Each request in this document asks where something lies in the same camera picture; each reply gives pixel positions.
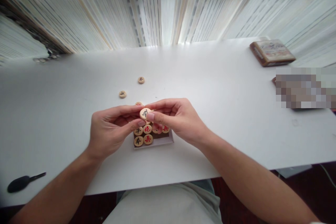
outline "forearm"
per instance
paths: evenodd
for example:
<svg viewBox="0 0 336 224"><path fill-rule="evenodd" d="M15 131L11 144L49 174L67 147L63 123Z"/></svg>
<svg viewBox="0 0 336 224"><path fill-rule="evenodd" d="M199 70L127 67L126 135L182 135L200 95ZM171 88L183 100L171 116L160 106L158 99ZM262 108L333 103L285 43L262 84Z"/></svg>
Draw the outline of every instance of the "forearm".
<svg viewBox="0 0 336 224"><path fill-rule="evenodd" d="M310 223L317 217L284 182L253 159L211 133L197 146L231 191L255 215L269 223Z"/></svg>
<svg viewBox="0 0 336 224"><path fill-rule="evenodd" d="M101 165L83 152L29 201L10 223L68 223Z"/></svg>

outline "hand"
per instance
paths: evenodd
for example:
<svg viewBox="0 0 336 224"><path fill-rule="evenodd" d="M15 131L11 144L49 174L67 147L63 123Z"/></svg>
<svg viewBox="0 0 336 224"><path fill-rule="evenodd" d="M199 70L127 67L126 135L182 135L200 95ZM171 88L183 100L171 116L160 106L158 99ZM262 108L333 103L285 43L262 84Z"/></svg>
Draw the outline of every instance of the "hand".
<svg viewBox="0 0 336 224"><path fill-rule="evenodd" d="M166 125L186 142L196 145L209 131L186 98L164 99L145 107L155 110L147 114L147 120L154 122L153 128L158 128L159 133Z"/></svg>
<svg viewBox="0 0 336 224"><path fill-rule="evenodd" d="M116 152L130 133L146 124L139 117L143 108L139 105L123 105L94 112L90 142L86 149L88 154L103 161Z"/></svg>

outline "black character on piece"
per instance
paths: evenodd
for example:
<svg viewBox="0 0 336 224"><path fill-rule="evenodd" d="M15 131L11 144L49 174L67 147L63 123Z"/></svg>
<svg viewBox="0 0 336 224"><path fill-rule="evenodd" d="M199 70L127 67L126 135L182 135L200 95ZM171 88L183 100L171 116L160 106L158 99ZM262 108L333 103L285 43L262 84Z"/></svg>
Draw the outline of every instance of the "black character on piece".
<svg viewBox="0 0 336 224"><path fill-rule="evenodd" d="M145 116L146 118L147 118L147 113L148 113L148 111L147 110L145 110L144 112L143 112L143 116Z"/></svg>

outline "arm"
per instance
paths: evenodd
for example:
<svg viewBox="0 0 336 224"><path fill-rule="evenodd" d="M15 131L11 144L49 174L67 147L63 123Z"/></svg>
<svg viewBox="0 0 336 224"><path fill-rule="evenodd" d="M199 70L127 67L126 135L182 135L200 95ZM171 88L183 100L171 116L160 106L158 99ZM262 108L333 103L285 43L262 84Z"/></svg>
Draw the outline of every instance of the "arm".
<svg viewBox="0 0 336 224"><path fill-rule="evenodd" d="M219 171L231 191L255 215L269 223L310 223L317 217L303 200L269 170L211 132L187 99L146 105L153 129L167 125L198 148Z"/></svg>
<svg viewBox="0 0 336 224"><path fill-rule="evenodd" d="M86 150L9 223L69 223L101 163L121 146L126 136L146 124L138 118L142 108L119 106L95 112Z"/></svg>
<svg viewBox="0 0 336 224"><path fill-rule="evenodd" d="M256 216L269 223L318 221L303 200L273 173L214 133L208 136L197 147Z"/></svg>

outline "car key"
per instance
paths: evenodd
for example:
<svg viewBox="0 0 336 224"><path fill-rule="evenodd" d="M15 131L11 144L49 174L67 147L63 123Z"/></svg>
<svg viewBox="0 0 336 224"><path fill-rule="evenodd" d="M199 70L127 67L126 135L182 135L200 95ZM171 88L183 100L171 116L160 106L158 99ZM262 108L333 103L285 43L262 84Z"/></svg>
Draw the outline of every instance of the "car key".
<svg viewBox="0 0 336 224"><path fill-rule="evenodd" d="M7 192L10 192L10 193L15 193L17 191L21 191L22 189L26 188L26 186L38 179L38 178L41 178L43 176L45 176L47 173L41 173L39 175L36 175L36 176L33 176L33 177L29 177L29 176L23 176L23 177L20 177L20 178L17 178L15 180L13 180L7 187Z"/></svg>

